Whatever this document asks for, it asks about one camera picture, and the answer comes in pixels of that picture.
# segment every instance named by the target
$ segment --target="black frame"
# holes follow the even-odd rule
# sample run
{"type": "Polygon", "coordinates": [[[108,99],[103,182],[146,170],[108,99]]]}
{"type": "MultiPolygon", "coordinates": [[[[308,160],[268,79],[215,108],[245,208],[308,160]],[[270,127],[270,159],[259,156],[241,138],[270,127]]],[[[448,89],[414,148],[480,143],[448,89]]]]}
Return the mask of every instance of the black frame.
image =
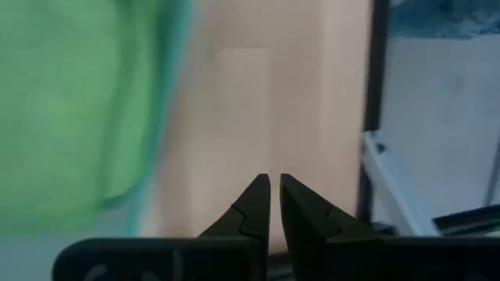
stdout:
{"type": "MultiPolygon", "coordinates": [[[[388,42],[390,0],[372,1],[372,22],[368,84],[365,96],[363,132],[380,128],[380,111],[384,90],[385,56],[388,42]]],[[[359,168],[358,204],[356,218],[371,225],[373,211],[373,185],[361,164],[359,168]]]]}

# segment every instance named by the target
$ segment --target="white bracket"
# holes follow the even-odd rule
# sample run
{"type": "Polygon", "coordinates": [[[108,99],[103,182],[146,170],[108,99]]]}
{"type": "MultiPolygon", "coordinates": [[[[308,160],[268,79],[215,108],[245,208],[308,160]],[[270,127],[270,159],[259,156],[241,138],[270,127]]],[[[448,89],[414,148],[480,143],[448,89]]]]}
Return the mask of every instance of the white bracket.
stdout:
{"type": "Polygon", "coordinates": [[[377,132],[365,132],[363,144],[362,163],[366,174],[397,233],[401,236],[439,237],[441,233],[432,217],[421,207],[424,198],[417,198],[412,187],[397,176],[388,150],[377,140],[377,132]]]}

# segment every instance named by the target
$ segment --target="wooden surface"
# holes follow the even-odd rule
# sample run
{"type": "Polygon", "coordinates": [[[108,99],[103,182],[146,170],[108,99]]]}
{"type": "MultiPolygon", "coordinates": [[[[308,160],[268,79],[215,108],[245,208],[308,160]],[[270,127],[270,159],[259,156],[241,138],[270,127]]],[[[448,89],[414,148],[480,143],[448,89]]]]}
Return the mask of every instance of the wooden surface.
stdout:
{"type": "Polygon", "coordinates": [[[280,173],[353,213],[369,2],[204,0],[196,13],[146,233],[200,234],[258,173],[272,179],[271,251],[285,249],[280,173]]]}

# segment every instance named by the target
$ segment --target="blue fabric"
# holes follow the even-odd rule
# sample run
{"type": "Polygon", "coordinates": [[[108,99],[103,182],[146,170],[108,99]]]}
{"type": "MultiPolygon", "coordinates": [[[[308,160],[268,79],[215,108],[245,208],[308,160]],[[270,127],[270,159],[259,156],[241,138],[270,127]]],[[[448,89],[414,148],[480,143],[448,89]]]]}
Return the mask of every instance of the blue fabric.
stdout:
{"type": "Polygon", "coordinates": [[[500,0],[406,0],[392,8],[389,34],[451,39],[500,34],[500,0]]]}

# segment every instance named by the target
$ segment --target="green cloth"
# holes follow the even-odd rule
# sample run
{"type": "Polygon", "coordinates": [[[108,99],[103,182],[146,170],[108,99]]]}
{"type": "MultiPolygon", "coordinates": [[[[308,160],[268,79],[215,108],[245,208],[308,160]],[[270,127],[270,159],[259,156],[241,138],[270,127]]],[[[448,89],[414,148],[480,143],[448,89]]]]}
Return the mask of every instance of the green cloth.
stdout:
{"type": "Polygon", "coordinates": [[[163,2],[0,2],[0,234],[85,226],[138,183],[163,2]]]}

